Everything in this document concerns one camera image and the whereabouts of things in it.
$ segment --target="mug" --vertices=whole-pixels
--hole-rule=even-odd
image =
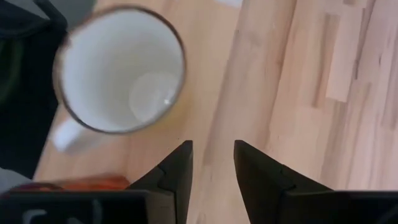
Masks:
[[[55,56],[54,88],[71,118],[52,134],[75,152],[155,123],[175,103],[185,79],[182,40],[165,18],[139,6],[94,13]]]

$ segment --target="wood grain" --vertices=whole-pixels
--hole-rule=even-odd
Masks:
[[[398,189],[398,1],[100,0],[164,15],[188,74],[155,125],[68,156],[49,141],[35,179],[137,180],[194,142],[188,223],[248,223],[233,164],[243,139],[334,189]],[[53,123],[68,116],[62,106]]]

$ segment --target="dark fabric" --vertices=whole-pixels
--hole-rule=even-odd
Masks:
[[[0,10],[0,32],[3,31],[0,41],[12,39],[22,42],[23,56],[16,89],[0,105],[0,167],[32,178],[58,105],[52,88],[52,65],[66,31],[0,0],[0,8],[5,6],[6,16],[4,10]],[[10,34],[16,32],[12,31],[10,24],[23,25],[26,21],[29,21],[28,35],[18,32],[12,38]]]

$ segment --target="gold rim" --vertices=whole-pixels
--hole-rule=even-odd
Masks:
[[[182,56],[183,56],[183,74],[182,74],[182,79],[180,80],[180,83],[178,84],[178,89],[177,89],[177,93],[174,97],[173,102],[171,103],[171,105],[166,108],[163,113],[161,113],[160,115],[156,116],[154,119],[146,122],[146,123],[142,123],[139,126],[136,126],[135,128],[129,129],[127,131],[104,131],[101,129],[96,129],[88,124],[86,124],[84,121],[82,121],[77,115],[76,113],[70,108],[68,100],[65,96],[63,87],[62,87],[62,79],[60,76],[60,71],[61,71],[61,66],[62,66],[62,61],[63,61],[63,51],[65,49],[67,49],[70,46],[70,40],[69,40],[69,36],[73,35],[74,33],[78,32],[80,29],[83,29],[84,26],[87,26],[88,24],[90,24],[91,22],[93,22],[94,20],[102,17],[102,16],[106,16],[108,14],[111,14],[113,12],[116,11],[132,11],[132,10],[136,10],[136,11],[141,11],[147,14],[150,14],[154,17],[156,17],[158,20],[162,21],[174,34],[175,38],[177,38],[178,43],[180,44],[181,47],[181,51],[182,51]],[[162,15],[160,15],[159,13],[144,8],[142,6],[132,6],[132,5],[120,5],[120,6],[116,6],[116,7],[111,7],[111,8],[107,8],[107,9],[103,9],[100,10],[98,12],[94,12],[94,14],[92,16],[90,16],[89,18],[87,18],[85,21],[82,22],[81,25],[79,25],[78,27],[76,27],[73,31],[71,31],[68,36],[64,39],[63,43],[61,44],[61,46],[58,48],[57,53],[55,55],[55,59],[54,59],[54,64],[53,64],[53,87],[55,90],[55,96],[57,97],[58,101],[63,104],[65,106],[65,108],[67,109],[67,111],[69,112],[70,116],[77,121],[78,123],[80,123],[82,126],[91,129],[93,131],[99,132],[99,133],[107,133],[107,134],[124,134],[124,133],[131,133],[133,131],[137,131],[140,130],[142,128],[148,127],[152,124],[154,124],[156,121],[158,121],[161,117],[163,117],[165,114],[167,114],[167,112],[170,111],[171,107],[175,104],[175,102],[177,101],[177,99],[179,98],[180,94],[181,94],[181,90],[183,87],[183,83],[185,82],[185,76],[187,74],[187,59],[186,59],[186,53],[185,53],[185,47],[184,44],[182,42],[182,39],[180,37],[180,34],[177,32],[177,30],[175,29],[175,27],[166,19],[164,18]]]

